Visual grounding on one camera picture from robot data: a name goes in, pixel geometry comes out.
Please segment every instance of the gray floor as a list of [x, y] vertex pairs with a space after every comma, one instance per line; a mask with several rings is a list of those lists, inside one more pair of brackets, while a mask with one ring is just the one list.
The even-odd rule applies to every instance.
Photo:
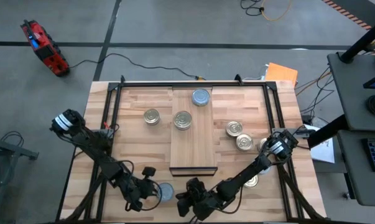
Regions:
[[[102, 42], [115, 0], [0, 1], [0, 40], [25, 41], [19, 28], [23, 19], [39, 21], [57, 42]], [[275, 16], [285, 1], [267, 2]], [[124, 0], [118, 12], [112, 42], [227, 43], [349, 45], [365, 30], [321, 0], [294, 0], [280, 21], [248, 17], [238, 0]], [[70, 65], [97, 60], [101, 48], [63, 47]], [[327, 67], [329, 50], [231, 49], [124, 49], [124, 54], [147, 66], [179, 67], [209, 80], [227, 80], [236, 74], [257, 77], [261, 67], [274, 62], [299, 71], [300, 83], [317, 78]], [[2, 206], [0, 221], [17, 223], [52, 221], [63, 192], [73, 147], [58, 140], [48, 128], [67, 108], [84, 112], [96, 65], [84, 63], [65, 78], [57, 78], [42, 65], [29, 47], [0, 47], [0, 136], [20, 131], [25, 147], [40, 152], [39, 159], [21, 159]], [[144, 70], [125, 59], [109, 57], [101, 81], [187, 80], [176, 71]], [[317, 94], [313, 86], [298, 96], [301, 109]], [[316, 107], [316, 115], [331, 121], [342, 114], [337, 94]], [[345, 201], [346, 184], [340, 175], [319, 174], [325, 208], [330, 218], [375, 223], [375, 208]]]

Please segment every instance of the floor tape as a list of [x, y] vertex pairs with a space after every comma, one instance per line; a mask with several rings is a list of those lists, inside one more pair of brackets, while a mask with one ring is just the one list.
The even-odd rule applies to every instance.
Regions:
[[356, 16], [352, 15], [347, 10], [343, 9], [341, 6], [335, 4], [331, 0], [322, 0], [325, 4], [331, 6], [333, 9], [337, 10], [340, 14], [346, 16], [351, 21], [355, 22], [357, 25], [361, 26], [362, 28], [369, 30], [371, 29], [371, 26], [367, 23], [363, 22], [362, 20], [358, 19]]

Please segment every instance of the can lid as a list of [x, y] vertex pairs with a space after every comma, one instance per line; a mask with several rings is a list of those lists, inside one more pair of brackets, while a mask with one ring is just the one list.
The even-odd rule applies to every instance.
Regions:
[[264, 144], [266, 141], [267, 141], [267, 138], [261, 139], [261, 141], [259, 142], [259, 144], [256, 145], [256, 149], [257, 149], [258, 152], [261, 151], [262, 146], [263, 146], [263, 144]]
[[259, 177], [256, 175], [251, 180], [247, 181], [244, 186], [245, 187], [255, 187], [259, 182]]
[[144, 112], [144, 121], [154, 124], [160, 119], [160, 113], [156, 109], [149, 109]]
[[247, 151], [247, 150], [252, 149], [253, 144], [254, 144], [254, 141], [247, 134], [240, 134], [236, 138], [236, 145], [237, 145], [238, 149], [240, 149], [242, 151]]
[[162, 195], [159, 192], [159, 195], [161, 196], [161, 202], [167, 202], [170, 199], [172, 199], [172, 196], [174, 196], [174, 188], [170, 183], [162, 183], [160, 184]]
[[174, 124], [178, 128], [188, 128], [192, 124], [192, 116], [187, 111], [179, 111], [174, 118]]
[[243, 131], [243, 125], [237, 121], [230, 121], [226, 125], [226, 132], [232, 137], [239, 136]]
[[210, 94], [204, 89], [194, 90], [193, 103], [197, 106], [205, 106], [210, 100]]

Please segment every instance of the white paper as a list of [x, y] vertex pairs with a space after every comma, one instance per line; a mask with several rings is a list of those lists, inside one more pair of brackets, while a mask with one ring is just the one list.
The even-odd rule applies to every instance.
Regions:
[[[319, 130], [320, 128], [314, 127], [311, 125], [306, 125], [305, 127], [310, 130]], [[330, 162], [330, 163], [335, 163], [335, 158], [334, 158], [334, 146], [332, 142], [332, 138], [323, 141], [321, 144], [313, 147], [310, 150], [310, 153], [312, 155], [312, 159], [318, 160], [318, 161], [323, 161], [323, 162]]]

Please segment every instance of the wooden platform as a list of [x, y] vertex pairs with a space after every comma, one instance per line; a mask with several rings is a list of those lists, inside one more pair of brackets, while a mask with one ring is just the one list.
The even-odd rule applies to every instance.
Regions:
[[[213, 175], [216, 166], [213, 148], [212, 101], [206, 106], [195, 106], [192, 101], [196, 88], [172, 89], [172, 116], [179, 111], [192, 115], [192, 125], [181, 131], [171, 124], [170, 172], [176, 175]], [[207, 89], [210, 96], [212, 88]]]
[[[108, 82], [93, 82], [85, 111], [86, 125], [91, 129], [100, 127]], [[277, 82], [282, 113], [288, 128], [302, 125], [299, 108], [291, 82]], [[272, 93], [272, 111], [277, 119]], [[210, 189], [220, 180], [233, 177], [244, 169], [257, 156], [255, 150], [240, 152], [234, 145], [234, 139], [227, 137], [225, 125], [228, 121], [237, 120], [243, 124], [244, 133], [250, 134], [257, 143], [270, 135], [269, 123], [264, 102], [263, 90], [254, 86], [213, 87], [213, 144], [216, 152], [218, 171], [213, 177], [200, 177]], [[147, 126], [142, 118], [145, 110], [156, 108], [161, 121], [156, 126]], [[123, 88], [118, 111], [119, 131], [115, 134], [113, 157], [130, 159], [135, 163], [135, 175], [142, 177], [144, 166], [157, 169], [154, 180], [158, 183], [169, 182], [175, 193], [185, 191], [185, 184], [191, 177], [172, 177], [169, 172], [172, 122], [172, 88], [147, 87]], [[321, 215], [325, 215], [323, 201], [318, 188], [317, 178], [306, 149], [294, 149], [293, 160], [299, 189], [309, 203]], [[88, 191], [92, 160], [80, 154], [73, 162], [67, 192], [62, 207], [61, 218], [72, 213]], [[289, 192], [290, 204], [296, 216], [293, 196]], [[238, 200], [227, 210], [234, 210]], [[144, 202], [151, 207], [156, 200]], [[188, 222], [193, 212], [179, 217], [177, 199], [164, 202], [149, 212], [126, 212], [125, 201], [119, 189], [107, 187], [104, 202], [103, 222]], [[259, 176], [259, 183], [253, 189], [245, 188], [239, 211], [233, 215], [214, 212], [206, 222], [263, 222], [285, 221], [284, 208], [279, 187], [277, 169], [272, 167], [269, 173]]]

